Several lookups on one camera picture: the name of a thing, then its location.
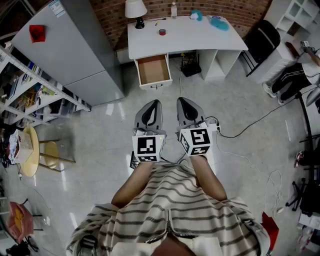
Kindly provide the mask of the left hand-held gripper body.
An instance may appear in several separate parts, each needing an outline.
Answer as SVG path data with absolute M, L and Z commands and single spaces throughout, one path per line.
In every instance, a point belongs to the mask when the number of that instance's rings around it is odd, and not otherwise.
M 134 128 L 133 152 L 139 163 L 157 163 L 161 160 L 167 133 L 164 130 Z

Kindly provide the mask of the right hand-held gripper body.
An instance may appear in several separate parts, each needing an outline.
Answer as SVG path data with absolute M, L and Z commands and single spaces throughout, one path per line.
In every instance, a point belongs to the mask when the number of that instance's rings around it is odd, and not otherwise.
M 210 149 L 210 135 L 205 122 L 190 124 L 179 131 L 178 141 L 186 155 L 204 156 Z

